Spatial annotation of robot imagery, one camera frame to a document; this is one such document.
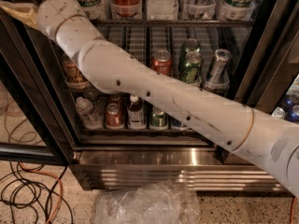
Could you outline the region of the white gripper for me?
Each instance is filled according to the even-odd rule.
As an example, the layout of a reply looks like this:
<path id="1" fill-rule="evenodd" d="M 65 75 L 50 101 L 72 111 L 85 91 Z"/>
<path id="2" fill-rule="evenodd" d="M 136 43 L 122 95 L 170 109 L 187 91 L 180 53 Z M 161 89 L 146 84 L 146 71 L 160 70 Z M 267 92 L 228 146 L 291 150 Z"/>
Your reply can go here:
<path id="1" fill-rule="evenodd" d="M 73 17 L 86 17 L 77 0 L 46 0 L 39 7 L 32 3 L 0 1 L 0 8 L 27 26 L 38 27 L 45 36 L 55 36 L 59 27 Z"/>

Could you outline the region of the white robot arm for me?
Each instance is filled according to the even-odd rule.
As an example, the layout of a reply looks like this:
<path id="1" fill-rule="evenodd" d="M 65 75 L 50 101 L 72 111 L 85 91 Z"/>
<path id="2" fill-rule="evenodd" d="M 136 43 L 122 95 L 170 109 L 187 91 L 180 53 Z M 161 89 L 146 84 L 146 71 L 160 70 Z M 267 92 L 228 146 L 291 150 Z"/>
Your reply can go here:
<path id="1" fill-rule="evenodd" d="M 299 125 L 149 69 L 105 40 L 77 0 L 3 1 L 0 8 L 54 41 L 99 91 L 137 95 L 299 197 Z"/>

